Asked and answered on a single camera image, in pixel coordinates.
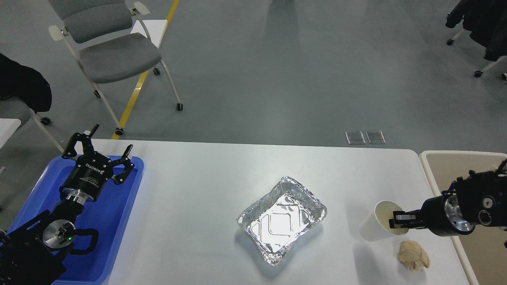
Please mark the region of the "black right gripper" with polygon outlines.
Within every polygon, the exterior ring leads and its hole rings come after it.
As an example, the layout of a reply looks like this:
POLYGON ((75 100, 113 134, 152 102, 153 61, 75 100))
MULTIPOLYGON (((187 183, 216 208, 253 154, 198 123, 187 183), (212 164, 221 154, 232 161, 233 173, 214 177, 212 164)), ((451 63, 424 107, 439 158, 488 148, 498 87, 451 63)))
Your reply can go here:
POLYGON ((429 229, 438 236, 469 235, 475 225, 467 221, 458 204, 457 196, 439 196, 427 199, 421 210, 393 211, 389 227, 406 229, 429 229))

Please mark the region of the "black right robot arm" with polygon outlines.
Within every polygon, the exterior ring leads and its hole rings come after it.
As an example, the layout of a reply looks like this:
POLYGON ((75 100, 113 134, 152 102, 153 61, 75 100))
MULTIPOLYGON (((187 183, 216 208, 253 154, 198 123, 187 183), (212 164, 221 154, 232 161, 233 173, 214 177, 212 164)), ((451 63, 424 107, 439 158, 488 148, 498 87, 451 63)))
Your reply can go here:
POLYGON ((469 235, 477 225, 506 228, 506 161, 495 170, 458 177, 440 196, 425 200, 413 211, 393 211, 391 229, 429 229, 441 237, 469 235))

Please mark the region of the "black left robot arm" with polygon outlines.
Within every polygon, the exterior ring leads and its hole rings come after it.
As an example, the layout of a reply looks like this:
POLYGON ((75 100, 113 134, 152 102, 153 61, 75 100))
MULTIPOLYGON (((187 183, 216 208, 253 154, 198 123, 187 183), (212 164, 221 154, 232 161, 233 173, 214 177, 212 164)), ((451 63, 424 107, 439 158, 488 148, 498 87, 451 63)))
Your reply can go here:
POLYGON ((99 231, 77 228, 76 219, 86 202, 96 202, 108 181, 123 184, 134 163, 129 158, 133 145, 114 160, 94 149, 89 134, 74 133, 62 152, 73 160, 74 168, 59 187, 59 202, 18 229, 1 238, 2 285, 50 285, 67 270, 63 261, 69 255, 87 255, 96 248, 99 231))

